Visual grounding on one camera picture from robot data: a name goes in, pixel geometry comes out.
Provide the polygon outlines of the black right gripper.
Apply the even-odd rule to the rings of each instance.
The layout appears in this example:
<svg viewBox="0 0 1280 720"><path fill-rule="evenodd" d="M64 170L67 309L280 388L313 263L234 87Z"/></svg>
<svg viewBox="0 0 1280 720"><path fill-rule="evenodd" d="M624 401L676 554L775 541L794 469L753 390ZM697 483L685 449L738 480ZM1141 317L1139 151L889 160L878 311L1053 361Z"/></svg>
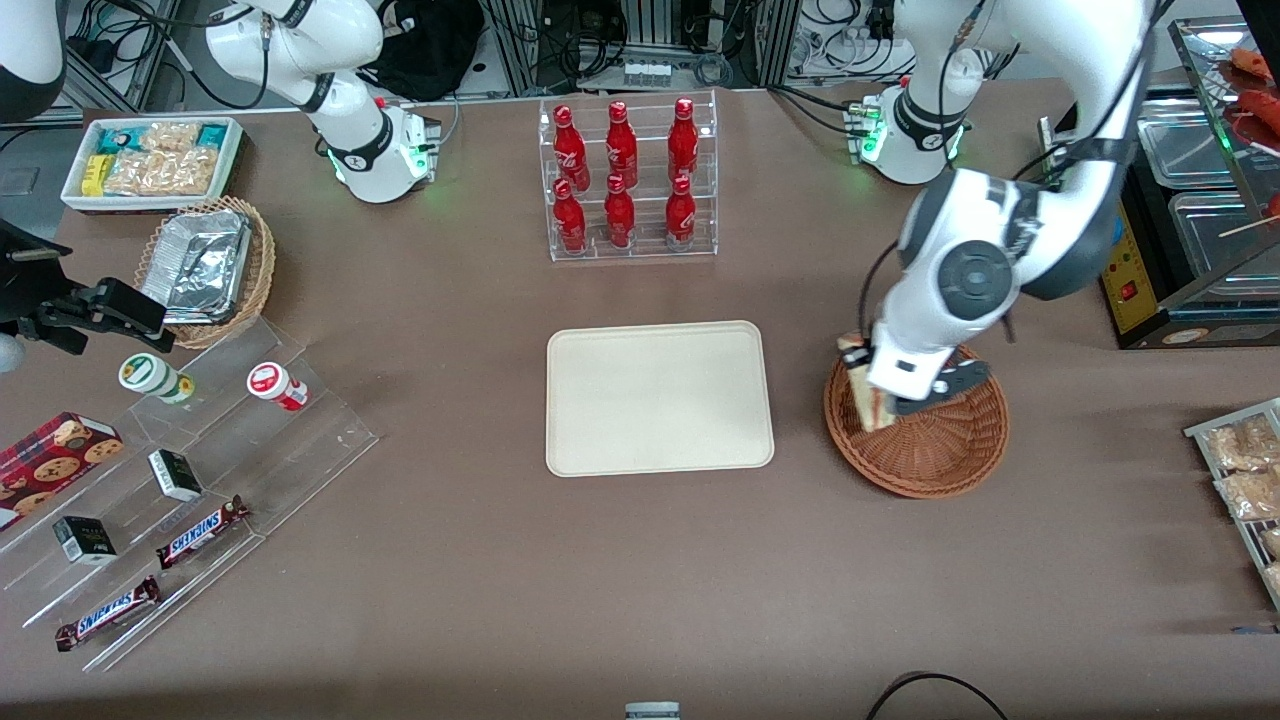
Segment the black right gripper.
<svg viewBox="0 0 1280 720"><path fill-rule="evenodd" d="M164 327L166 309L118 278L96 286L72 283L61 259L72 249L1 220L1 333L44 342L79 356L88 333L123 334L169 354L175 336ZM45 322L31 316L45 304Z"/></svg>

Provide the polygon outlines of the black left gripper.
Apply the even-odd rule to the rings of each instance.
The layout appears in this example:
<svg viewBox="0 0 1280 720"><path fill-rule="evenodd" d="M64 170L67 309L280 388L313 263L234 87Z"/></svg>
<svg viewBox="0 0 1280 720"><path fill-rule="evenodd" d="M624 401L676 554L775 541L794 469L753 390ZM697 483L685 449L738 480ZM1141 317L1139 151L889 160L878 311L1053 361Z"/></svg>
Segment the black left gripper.
<svg viewBox="0 0 1280 720"><path fill-rule="evenodd" d="M893 414L908 416L959 395L964 395L989 378L989 364L983 360L960 360L945 366L934 378L929 397L922 400L893 396Z"/></svg>

